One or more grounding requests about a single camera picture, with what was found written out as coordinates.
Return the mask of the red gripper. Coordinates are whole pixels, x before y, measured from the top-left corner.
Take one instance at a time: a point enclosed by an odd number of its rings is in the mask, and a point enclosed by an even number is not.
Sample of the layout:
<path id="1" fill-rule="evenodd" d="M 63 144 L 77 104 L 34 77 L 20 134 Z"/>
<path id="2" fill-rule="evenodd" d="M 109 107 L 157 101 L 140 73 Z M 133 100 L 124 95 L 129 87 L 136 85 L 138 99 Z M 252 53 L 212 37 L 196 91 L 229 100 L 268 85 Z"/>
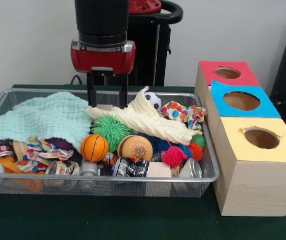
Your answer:
<path id="1" fill-rule="evenodd" d="M 121 89 L 119 92 L 119 107 L 127 107 L 128 74 L 134 67 L 136 46 L 134 41 L 127 41 L 124 45 L 112 48 L 93 48 L 82 45 L 78 39 L 71 42 L 70 55 L 74 69 L 87 73 L 88 105 L 97 107 L 96 89 L 94 87 L 93 71 L 108 71 L 121 75 Z"/>

